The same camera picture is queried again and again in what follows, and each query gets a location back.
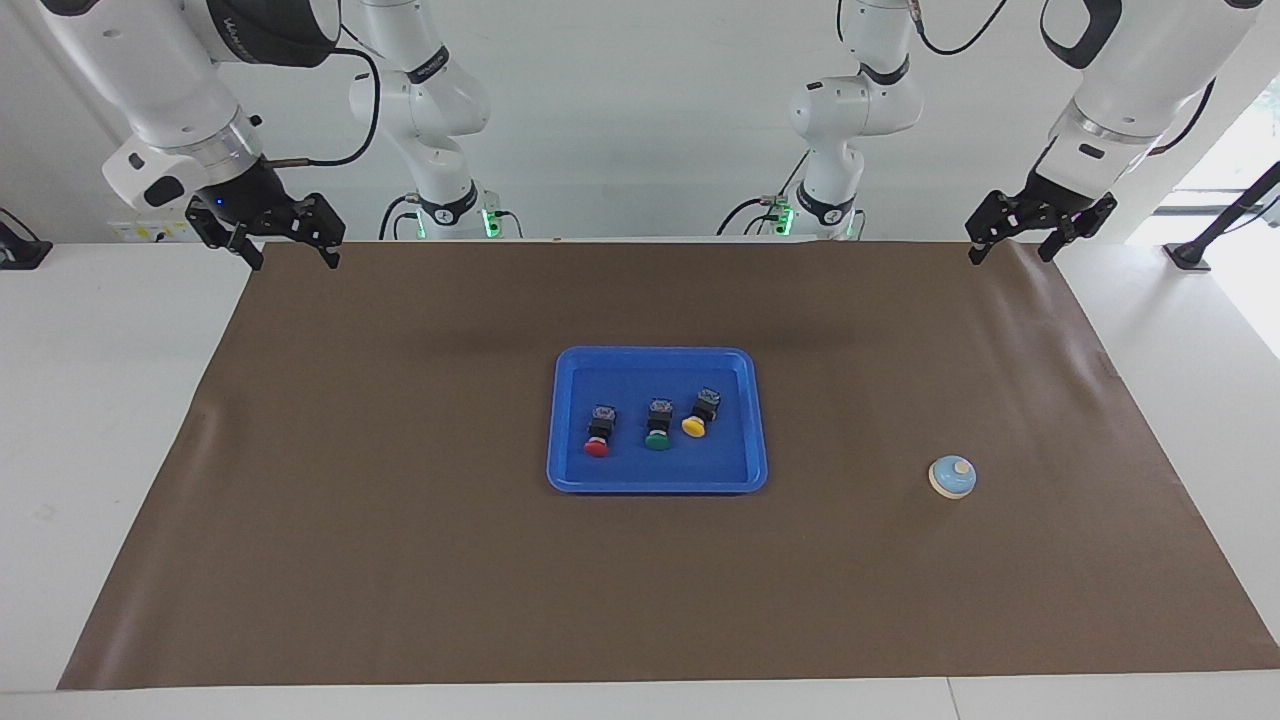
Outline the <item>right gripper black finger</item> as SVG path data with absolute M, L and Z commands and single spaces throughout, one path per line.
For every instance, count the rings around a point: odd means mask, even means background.
M 292 204 L 292 240 L 315 249 L 328 268 L 340 264 L 346 224 L 320 193 Z
M 186 219 L 206 247 L 227 250 L 242 259 L 253 272 L 262 268 L 262 254 L 250 238 L 244 224 L 228 229 L 201 199 L 189 200 Z

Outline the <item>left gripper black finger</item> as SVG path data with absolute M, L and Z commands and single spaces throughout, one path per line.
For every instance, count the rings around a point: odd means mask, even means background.
M 965 220 L 970 241 L 968 258 L 972 265 L 980 265 L 992 249 L 1021 232 L 1020 200 L 1002 191 L 992 190 Z
M 1039 259 L 1043 263 L 1052 263 L 1060 251 L 1070 243 L 1080 238 L 1094 237 L 1116 206 L 1117 200 L 1115 196 L 1106 193 L 1097 202 L 1079 213 L 1059 213 L 1052 231 L 1039 245 Z

